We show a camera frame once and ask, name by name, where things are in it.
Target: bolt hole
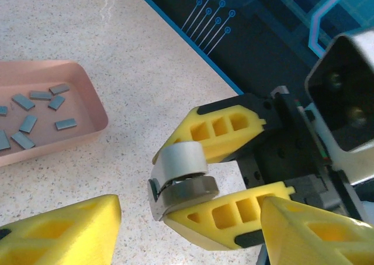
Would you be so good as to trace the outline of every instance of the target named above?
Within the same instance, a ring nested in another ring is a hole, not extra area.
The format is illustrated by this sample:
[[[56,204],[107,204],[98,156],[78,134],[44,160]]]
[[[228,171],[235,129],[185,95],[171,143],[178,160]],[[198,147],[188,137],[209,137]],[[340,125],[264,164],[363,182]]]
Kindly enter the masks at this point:
[[[267,110],[271,110],[271,104],[270,104],[269,101],[264,102],[264,108],[267,109]]]
[[[281,159],[284,159],[286,157],[285,151],[282,148],[278,148],[277,154]]]
[[[332,92],[337,92],[342,89],[342,77],[338,73],[331,73],[327,76],[327,87]]]
[[[253,174],[253,176],[256,178],[256,180],[260,180],[261,179],[261,175],[258,171],[255,171],[255,173]]]
[[[295,141],[295,146],[296,148],[298,148],[299,150],[303,150],[303,143],[300,139],[296,139]]]
[[[10,233],[12,233],[12,230],[10,230],[10,229],[7,229],[7,228],[0,229],[0,240],[2,238],[5,238],[6,236],[8,236]]]
[[[356,129],[362,129],[368,121],[365,116],[364,111],[359,107],[348,108],[347,118],[348,118],[349,124]]]
[[[250,181],[248,180],[246,176],[243,177],[243,181],[244,181],[245,186],[248,186],[248,184],[250,183]]]

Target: yellow 3d-printed part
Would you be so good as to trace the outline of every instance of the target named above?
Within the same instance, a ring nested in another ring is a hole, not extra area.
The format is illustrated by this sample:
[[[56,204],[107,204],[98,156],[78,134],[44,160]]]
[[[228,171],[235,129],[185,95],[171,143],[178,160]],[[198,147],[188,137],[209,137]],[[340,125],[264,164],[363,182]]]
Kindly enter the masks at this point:
[[[265,198],[262,233],[271,265],[374,264],[372,225],[281,198]]]
[[[198,109],[193,108],[188,113],[162,148],[176,142],[198,141],[203,146],[207,163],[219,163],[263,132],[262,126],[266,124],[254,111],[241,105],[204,115],[199,115]],[[153,164],[159,152],[154,156]]]
[[[104,195],[1,226],[0,264],[109,265],[120,222],[118,196]]]
[[[164,222],[206,250],[239,249],[236,236],[261,229],[260,205],[267,196],[289,199],[293,187],[277,182],[232,193],[168,214]]]

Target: metal plate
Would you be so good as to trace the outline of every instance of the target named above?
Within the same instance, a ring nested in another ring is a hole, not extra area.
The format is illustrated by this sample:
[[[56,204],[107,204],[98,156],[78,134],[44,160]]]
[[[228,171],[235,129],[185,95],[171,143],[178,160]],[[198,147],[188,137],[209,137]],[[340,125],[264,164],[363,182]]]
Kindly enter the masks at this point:
[[[8,113],[8,107],[7,106],[0,106],[0,116],[5,117]]]
[[[70,87],[67,84],[56,85],[54,87],[50,87],[49,90],[52,92],[53,95],[62,94],[63,92],[67,92],[70,90]]]
[[[31,130],[33,129],[36,121],[37,121],[37,117],[35,117],[33,115],[26,116],[25,120],[23,121],[23,123],[22,123],[21,127],[19,128],[19,130],[21,132],[30,133]]]
[[[55,123],[57,130],[70,129],[77,126],[77,122],[74,118],[58,121]]]
[[[48,91],[30,91],[30,99],[51,100],[52,94]]]
[[[55,98],[53,98],[53,100],[48,104],[48,107],[57,111],[57,109],[64,103],[64,101],[65,98],[61,95],[58,95]]]
[[[5,131],[0,130],[0,150],[10,149],[11,144],[9,143],[8,138],[6,137]]]
[[[359,30],[357,33],[347,33],[338,36],[307,78],[306,88],[311,98],[314,100],[315,94],[318,93],[315,90],[313,95],[311,89],[313,87],[316,89],[318,89],[317,87],[322,88],[326,73],[337,70],[342,71],[342,73],[350,73],[352,69],[355,69],[355,66],[360,65],[361,69],[366,69],[368,73],[370,72],[372,75],[371,79],[374,79],[373,42],[374,29]],[[359,86],[363,85],[364,87],[349,86],[347,87],[347,91],[358,87],[360,90],[363,90],[364,94],[351,94],[349,95],[350,98],[371,96],[367,95],[366,91],[373,89],[373,81],[368,78],[362,80],[361,77],[352,79],[352,81],[356,81],[359,83]],[[329,93],[330,97],[334,94],[334,91],[330,91]],[[314,130],[328,150],[330,158],[333,161],[333,169],[344,170],[352,185],[364,183],[374,178],[373,100],[369,100],[367,105],[371,106],[369,107],[371,113],[367,112],[368,122],[364,127],[352,128],[347,124],[338,129],[332,128],[331,124],[329,125],[329,120],[334,121],[337,119],[331,116],[331,114],[338,115],[340,112],[344,112],[344,108],[334,110],[327,115],[326,110],[331,108],[327,103],[314,100],[307,107],[315,116],[315,120],[312,123]],[[345,146],[351,143],[354,143],[355,147],[348,147],[346,149]]]
[[[17,132],[14,135],[11,136],[11,138],[22,148],[25,150],[31,149],[35,146],[35,143],[32,142],[31,139],[29,139],[26,135],[24,135],[22,132]]]
[[[12,101],[21,106],[24,110],[28,111],[31,108],[35,107],[35,103],[32,102],[29,98],[25,97],[22,94],[16,94],[12,97]]]

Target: blue line graphic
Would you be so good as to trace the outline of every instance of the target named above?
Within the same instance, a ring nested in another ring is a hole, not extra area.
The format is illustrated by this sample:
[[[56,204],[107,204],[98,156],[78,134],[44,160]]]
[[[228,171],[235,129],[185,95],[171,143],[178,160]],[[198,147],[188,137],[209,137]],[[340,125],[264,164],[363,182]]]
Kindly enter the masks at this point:
[[[210,41],[208,42],[208,44],[206,44],[205,48],[203,49],[203,51],[205,51],[205,49],[207,48],[207,46],[213,41],[213,39],[217,36],[218,32],[221,31],[221,29],[223,28],[223,26],[228,22],[228,20],[230,18],[233,18],[235,16],[236,12],[235,10],[231,9],[229,12],[228,12],[228,17],[227,19],[223,22],[223,24],[221,25],[221,27],[219,27],[218,31],[216,32],[216,34],[214,34],[214,36],[210,39]]]
[[[205,39],[208,37],[208,35],[210,34],[210,32],[213,30],[213,28],[216,27],[216,25],[221,24],[221,22],[222,22],[221,18],[219,16],[216,17],[216,19],[214,20],[214,25],[212,26],[212,28],[210,28],[209,32],[205,35],[204,39],[200,42],[200,44],[198,45],[198,47],[200,47],[201,44],[205,41]]]
[[[197,38],[195,39],[195,42],[198,40],[198,38],[200,37],[200,35],[204,32],[204,30],[207,28],[207,26],[209,25],[209,23],[212,21],[212,19],[216,16],[216,14],[218,13],[218,11],[220,10],[220,8],[223,8],[224,6],[226,6],[226,2],[224,0],[221,0],[219,2],[219,6],[218,8],[216,9],[216,11],[214,12],[214,14],[212,15],[212,17],[209,19],[209,21],[207,22],[207,24],[205,24],[203,30],[201,30],[200,34],[197,36]]]
[[[185,21],[185,23],[183,24],[182,26],[182,30],[183,28],[185,27],[186,23],[189,21],[190,17],[192,16],[192,14],[195,12],[195,10],[198,8],[198,6],[201,6],[201,4],[203,3],[203,0],[196,0],[196,6],[193,8],[192,12],[189,14],[187,20]]]
[[[205,16],[203,17],[203,19],[200,21],[200,23],[197,25],[197,27],[195,28],[195,30],[192,32],[191,36],[189,36],[190,38],[193,36],[193,34],[195,34],[196,30],[200,27],[201,23],[203,23],[204,19],[206,18],[207,15],[211,15],[212,14],[212,9],[211,8],[207,8],[205,10]]]
[[[210,51],[206,54],[207,56],[212,52],[212,50],[214,50],[214,48],[218,45],[218,43],[222,40],[222,38],[224,37],[224,35],[226,34],[230,34],[231,32],[231,28],[226,26],[224,28],[224,33],[222,34],[221,38],[218,39],[218,41],[214,44],[214,46],[210,49]]]
[[[325,53],[325,50],[318,44],[321,18],[335,7],[339,1],[327,0],[311,16],[308,46],[319,58]]]
[[[205,53],[201,51],[201,49],[198,48],[198,46],[190,39],[188,36],[182,31],[182,29],[175,24],[174,21],[172,21],[169,16],[167,16],[159,6],[156,5],[155,2],[152,0],[145,0],[179,35],[181,38],[184,39],[184,41],[187,42],[187,44],[195,51],[198,55],[200,55],[205,62],[208,63],[209,66],[211,66],[212,69],[216,73],[218,73],[221,78],[228,83],[228,85],[237,93],[237,94],[243,94],[243,91],[239,89],[239,87],[217,66],[216,63],[214,63]]]
[[[189,26],[189,28],[187,29],[186,31],[186,34],[188,33],[188,31],[191,29],[192,25],[195,23],[195,21],[197,20],[197,18],[199,17],[199,15],[201,14],[201,12],[204,10],[206,4],[208,4],[209,0],[206,0],[205,4],[201,7],[198,15],[196,15],[195,19],[193,20],[193,22],[191,23],[191,25]]]

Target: screw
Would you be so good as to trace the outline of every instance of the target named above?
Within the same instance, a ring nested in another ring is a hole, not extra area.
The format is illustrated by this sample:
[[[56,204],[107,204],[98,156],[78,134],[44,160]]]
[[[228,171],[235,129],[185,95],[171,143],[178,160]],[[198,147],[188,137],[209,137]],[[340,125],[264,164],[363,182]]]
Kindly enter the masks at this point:
[[[360,129],[366,125],[366,116],[364,111],[359,107],[349,107],[347,109],[348,122],[354,128]]]
[[[261,179],[261,175],[260,175],[260,173],[258,171],[255,171],[253,175],[254,175],[254,177],[255,177],[256,180],[260,180]]]
[[[338,73],[333,72],[327,76],[327,84],[331,91],[339,91],[343,86],[343,81]]]

